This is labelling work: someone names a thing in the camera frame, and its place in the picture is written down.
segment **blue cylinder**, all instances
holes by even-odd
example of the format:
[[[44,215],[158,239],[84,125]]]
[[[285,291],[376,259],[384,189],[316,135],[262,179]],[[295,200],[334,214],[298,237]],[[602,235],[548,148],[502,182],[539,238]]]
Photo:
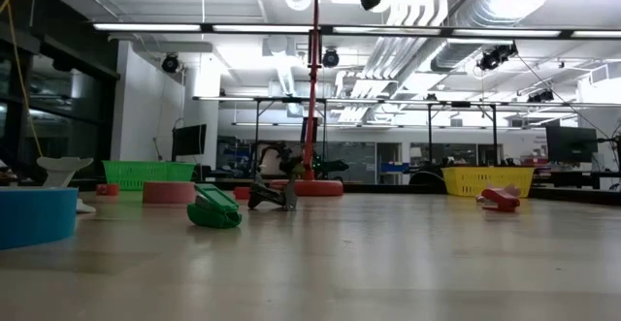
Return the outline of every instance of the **blue cylinder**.
[[[78,189],[0,188],[0,249],[69,238]]]

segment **yellow basket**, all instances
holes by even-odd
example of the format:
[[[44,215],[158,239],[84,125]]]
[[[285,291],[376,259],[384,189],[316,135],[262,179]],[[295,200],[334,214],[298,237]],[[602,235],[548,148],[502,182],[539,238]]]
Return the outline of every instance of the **yellow basket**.
[[[488,185],[505,187],[513,184],[520,197],[528,197],[534,168],[531,167],[450,167],[442,169],[446,191],[456,196],[476,196]]]

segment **green basket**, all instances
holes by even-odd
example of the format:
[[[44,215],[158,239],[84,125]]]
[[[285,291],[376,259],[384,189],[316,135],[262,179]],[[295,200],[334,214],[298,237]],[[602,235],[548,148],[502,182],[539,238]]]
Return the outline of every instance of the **green basket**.
[[[194,164],[181,162],[104,161],[108,184],[120,190],[143,190],[145,181],[190,181]]]

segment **wooden floor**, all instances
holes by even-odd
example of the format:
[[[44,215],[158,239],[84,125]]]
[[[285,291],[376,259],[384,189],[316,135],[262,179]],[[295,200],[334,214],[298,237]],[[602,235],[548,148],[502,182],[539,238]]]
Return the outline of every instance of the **wooden floor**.
[[[296,212],[262,204],[217,231],[137,195],[95,205],[72,239],[1,251],[0,319],[621,317],[618,209],[531,201],[512,215],[359,194],[301,199]]]

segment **red pole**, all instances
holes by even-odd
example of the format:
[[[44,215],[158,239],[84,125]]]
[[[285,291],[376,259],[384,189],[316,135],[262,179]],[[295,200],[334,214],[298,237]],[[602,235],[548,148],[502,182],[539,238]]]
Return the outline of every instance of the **red pole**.
[[[310,102],[309,122],[307,125],[307,140],[304,147],[304,180],[314,180],[312,170],[312,125],[314,124],[315,86],[317,85],[317,69],[319,57],[319,0],[314,0],[314,15],[312,20],[312,33],[310,35]]]

